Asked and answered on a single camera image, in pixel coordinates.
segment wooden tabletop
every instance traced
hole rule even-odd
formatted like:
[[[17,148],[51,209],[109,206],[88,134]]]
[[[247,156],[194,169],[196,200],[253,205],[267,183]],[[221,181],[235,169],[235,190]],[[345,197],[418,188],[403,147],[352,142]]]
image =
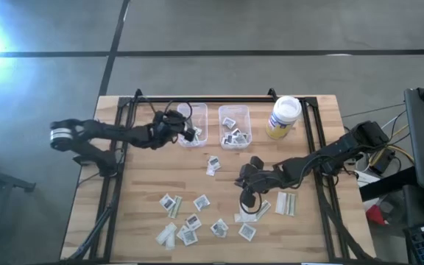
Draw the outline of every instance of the wooden tabletop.
[[[344,134],[342,119],[335,96],[317,96],[325,137],[328,143]],[[96,118],[108,124],[114,123],[118,97],[101,96],[96,109]],[[297,195],[296,216],[282,216],[275,213],[279,189],[263,195],[272,207],[257,223],[250,223],[257,229],[251,242],[239,234],[241,224],[235,223],[233,214],[239,212],[241,189],[234,186],[241,165],[248,163],[253,155],[265,161],[265,168],[291,157],[308,154],[304,122],[300,119],[295,128],[281,141],[269,138],[265,124],[272,111],[272,103],[248,103],[252,124],[252,143],[241,151],[223,150],[219,143],[219,114],[221,105],[242,105],[231,103],[207,103],[208,141],[205,147],[184,148],[179,144],[150,150],[129,147],[126,156],[124,181],[121,188],[116,233],[113,240],[112,262],[299,262],[327,261],[314,178],[308,176],[297,190],[285,192]],[[165,104],[155,104],[162,108]],[[311,113],[315,146],[319,146],[317,129]],[[152,110],[147,104],[137,109],[135,125],[151,122]],[[109,141],[92,140],[101,149],[108,149]],[[211,155],[220,159],[221,169],[215,177],[205,174]],[[95,166],[83,168],[81,179],[97,172]],[[70,222],[63,245],[62,258],[72,254],[92,229],[101,193],[102,178],[95,177],[83,183],[74,198]],[[336,186],[343,222],[355,240],[370,255],[374,247],[354,176],[339,175]],[[183,203],[176,219],[168,218],[159,200],[168,193],[181,196]],[[205,194],[211,205],[199,212],[193,201]],[[176,248],[165,250],[155,237],[170,222],[178,229],[184,219],[197,213],[202,227],[198,228],[199,241],[185,247],[176,238]],[[217,238],[210,226],[222,218],[230,228],[226,238]],[[99,254],[104,249],[105,234],[101,237]],[[338,249],[338,237],[333,231],[333,241]]]

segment disinfecting wipes canister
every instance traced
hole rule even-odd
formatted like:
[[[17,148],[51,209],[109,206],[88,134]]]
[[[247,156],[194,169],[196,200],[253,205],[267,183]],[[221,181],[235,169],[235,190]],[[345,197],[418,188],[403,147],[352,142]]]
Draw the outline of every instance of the disinfecting wipes canister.
[[[266,132],[273,139],[280,139],[287,135],[294,126],[296,120],[302,113],[302,106],[299,99],[293,96],[282,96],[279,98],[272,109],[266,125]]]

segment clear plastic container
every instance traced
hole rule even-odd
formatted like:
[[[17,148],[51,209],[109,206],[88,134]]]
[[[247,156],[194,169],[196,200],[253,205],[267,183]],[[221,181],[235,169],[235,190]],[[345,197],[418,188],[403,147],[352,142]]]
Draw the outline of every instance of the clear plastic container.
[[[192,126],[201,130],[200,134],[194,137],[193,141],[186,141],[184,136],[179,135],[178,142],[183,147],[202,147],[207,143],[207,105],[204,103],[191,103]],[[188,117],[191,109],[186,103],[181,103],[177,106],[177,111]]]
[[[224,120],[229,118],[235,122],[235,124],[229,128],[224,124]],[[247,148],[251,141],[251,120],[250,120],[250,110],[246,105],[223,105],[219,107],[219,126],[220,126],[220,145],[223,149],[245,149]],[[236,129],[239,129],[240,133],[244,135],[246,141],[242,144],[239,143],[229,143],[225,140],[227,136],[230,139],[230,135],[235,132]]]

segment concrete floor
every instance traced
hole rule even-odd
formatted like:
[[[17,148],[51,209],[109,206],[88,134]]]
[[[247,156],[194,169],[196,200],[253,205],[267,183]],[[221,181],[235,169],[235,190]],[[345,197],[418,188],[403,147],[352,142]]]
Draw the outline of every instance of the concrete floor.
[[[0,52],[109,51],[121,4],[0,1]],[[424,49],[424,0],[131,1],[120,51],[203,49]],[[0,171],[37,183],[32,194],[12,194],[0,226],[0,264],[58,259],[80,168],[72,154],[50,149],[49,123],[92,117],[106,62],[0,58]],[[347,116],[401,103],[403,90],[417,87],[424,87],[424,55],[124,57],[115,61],[107,94],[331,93]],[[384,124],[402,110],[343,121]],[[402,116],[397,127],[404,124]],[[411,151],[409,138],[400,145]],[[404,250],[374,235],[380,257],[403,261]]]

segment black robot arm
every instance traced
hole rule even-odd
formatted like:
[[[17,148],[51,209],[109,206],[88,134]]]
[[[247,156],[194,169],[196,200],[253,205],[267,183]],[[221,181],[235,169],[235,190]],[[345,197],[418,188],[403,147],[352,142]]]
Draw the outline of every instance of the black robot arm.
[[[235,185],[243,188],[241,203],[254,207],[254,193],[265,194],[271,188],[298,188],[302,179],[319,166],[323,174],[335,175],[343,163],[359,152],[376,152],[389,142],[387,135],[376,122],[366,121],[356,125],[338,141],[311,153],[304,158],[289,158],[263,170],[264,163],[258,157],[241,167]]]
[[[125,141],[138,148],[157,149],[168,142],[175,142],[177,135],[192,141],[195,131],[186,126],[186,118],[175,110],[166,113],[157,111],[152,123],[122,127],[99,121],[66,119],[50,125],[51,147],[59,151],[71,150],[81,156],[76,159],[93,161],[99,168],[99,175],[112,177],[117,174],[117,161],[114,152],[102,151],[89,143],[94,138]]]

